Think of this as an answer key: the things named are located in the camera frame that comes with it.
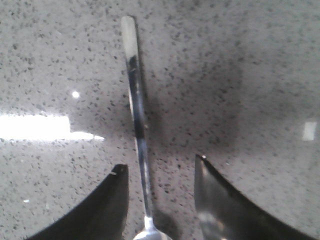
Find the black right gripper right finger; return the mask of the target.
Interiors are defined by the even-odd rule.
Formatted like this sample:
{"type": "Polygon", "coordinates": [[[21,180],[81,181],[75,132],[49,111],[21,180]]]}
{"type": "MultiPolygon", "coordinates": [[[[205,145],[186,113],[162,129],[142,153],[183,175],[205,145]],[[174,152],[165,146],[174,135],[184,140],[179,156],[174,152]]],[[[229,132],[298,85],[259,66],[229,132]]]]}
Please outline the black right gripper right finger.
{"type": "Polygon", "coordinates": [[[311,240],[228,182],[207,158],[194,162],[194,201],[205,240],[311,240]]]}

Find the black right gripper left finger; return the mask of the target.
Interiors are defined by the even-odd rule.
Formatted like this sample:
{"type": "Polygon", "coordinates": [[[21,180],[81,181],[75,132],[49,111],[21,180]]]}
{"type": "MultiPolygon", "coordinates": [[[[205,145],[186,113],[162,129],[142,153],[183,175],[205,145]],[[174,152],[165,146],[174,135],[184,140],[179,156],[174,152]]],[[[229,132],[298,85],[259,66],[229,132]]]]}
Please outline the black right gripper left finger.
{"type": "Polygon", "coordinates": [[[81,203],[29,240],[121,240],[129,207],[129,169],[117,164],[81,203]]]}

